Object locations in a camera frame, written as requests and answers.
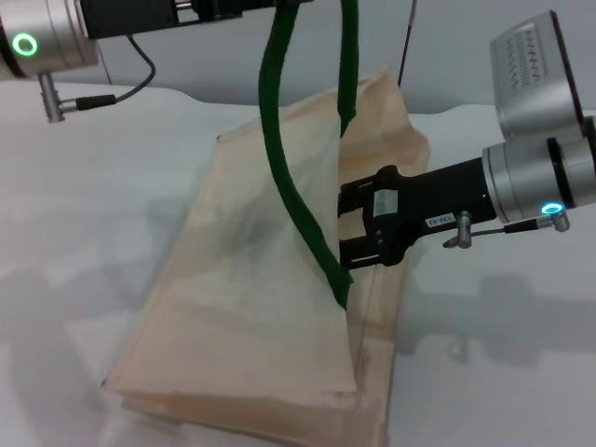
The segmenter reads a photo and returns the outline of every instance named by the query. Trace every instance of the green led ring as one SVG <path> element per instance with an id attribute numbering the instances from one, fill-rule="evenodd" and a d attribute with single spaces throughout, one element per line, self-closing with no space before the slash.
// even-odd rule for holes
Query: green led ring
<path id="1" fill-rule="evenodd" d="M 28 42 L 29 45 L 31 45 L 31 49 L 23 49 L 20 46 L 21 42 Z M 25 58 L 30 58 L 32 57 L 36 52 L 37 52 L 37 41 L 35 40 L 35 38 L 27 33 L 19 33 L 17 35 L 15 35 L 14 39 L 12 39 L 12 47 L 14 48 L 14 50 L 17 52 L 17 54 L 20 54 L 21 56 L 24 56 Z"/>

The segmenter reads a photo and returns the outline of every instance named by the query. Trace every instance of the green rope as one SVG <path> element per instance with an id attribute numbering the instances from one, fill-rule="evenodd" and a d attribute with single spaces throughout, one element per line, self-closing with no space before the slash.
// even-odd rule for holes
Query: green rope
<path id="1" fill-rule="evenodd" d="M 345 4 L 356 5 L 345 11 Z M 342 135 L 347 129 L 349 120 L 356 114 L 356 86 L 358 83 L 358 2 L 357 0 L 342 0 L 344 9 L 344 25 L 347 23 L 352 27 L 356 23 L 356 38 L 346 36 L 347 28 L 344 26 L 344 38 L 342 39 L 342 63 L 340 69 L 340 92 L 338 99 L 338 111 L 342 118 Z M 286 210 L 298 232 L 303 237 L 306 245 L 312 251 L 318 265 L 323 270 L 337 303 L 346 308 L 347 295 L 352 281 L 347 269 L 345 269 L 332 251 L 327 247 L 325 236 L 317 223 L 317 220 L 300 197 L 291 179 L 290 170 L 281 142 L 279 132 L 279 85 L 281 84 L 281 72 L 291 34 L 298 14 L 298 6 L 281 6 L 276 9 L 269 41 L 264 51 L 261 74 L 259 77 L 259 106 L 261 109 L 261 121 L 263 126 L 264 143 L 269 159 L 269 166 L 273 179 L 279 191 Z"/>

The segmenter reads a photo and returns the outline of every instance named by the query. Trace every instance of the label sticker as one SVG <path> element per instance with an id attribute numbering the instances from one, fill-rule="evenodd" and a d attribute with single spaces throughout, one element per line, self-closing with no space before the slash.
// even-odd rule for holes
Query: label sticker
<path id="1" fill-rule="evenodd" d="M 398 212 L 398 191 L 382 189 L 374 193 L 372 216 L 383 216 Z"/>
<path id="2" fill-rule="evenodd" d="M 431 217 L 430 219 L 427 219 L 428 228 L 432 228 L 433 226 L 441 226 L 445 224 L 453 224 L 454 222 L 457 222 L 457 220 L 455 219 L 455 216 L 452 212 L 450 212 L 449 214 L 443 214 L 441 216 Z"/>

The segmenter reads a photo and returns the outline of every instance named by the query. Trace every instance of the white table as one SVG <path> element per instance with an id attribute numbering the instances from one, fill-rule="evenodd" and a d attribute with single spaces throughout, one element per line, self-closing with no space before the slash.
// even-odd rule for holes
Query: white table
<path id="1" fill-rule="evenodd" d="M 59 85 L 62 97 L 125 88 Z M 262 447 L 120 408 L 98 389 L 209 168 L 254 107 L 147 89 L 48 125 L 34 83 L 0 84 L 0 445 Z M 494 111 L 414 115 L 431 168 L 501 140 Z M 413 251 L 389 421 L 394 447 L 592 446 L 596 207 L 573 230 Z"/>

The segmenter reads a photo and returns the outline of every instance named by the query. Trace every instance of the folded paper bag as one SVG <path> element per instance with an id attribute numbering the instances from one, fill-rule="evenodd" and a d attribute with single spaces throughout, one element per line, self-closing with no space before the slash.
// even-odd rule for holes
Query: folded paper bag
<path id="1" fill-rule="evenodd" d="M 281 112 L 292 178 L 333 252 L 339 184 L 425 170 L 389 71 L 359 85 L 340 144 L 336 92 Z M 383 445 L 403 265 L 355 272 L 335 302 L 271 178 L 260 121 L 223 135 L 209 177 L 105 386 L 139 410 L 309 446 Z"/>

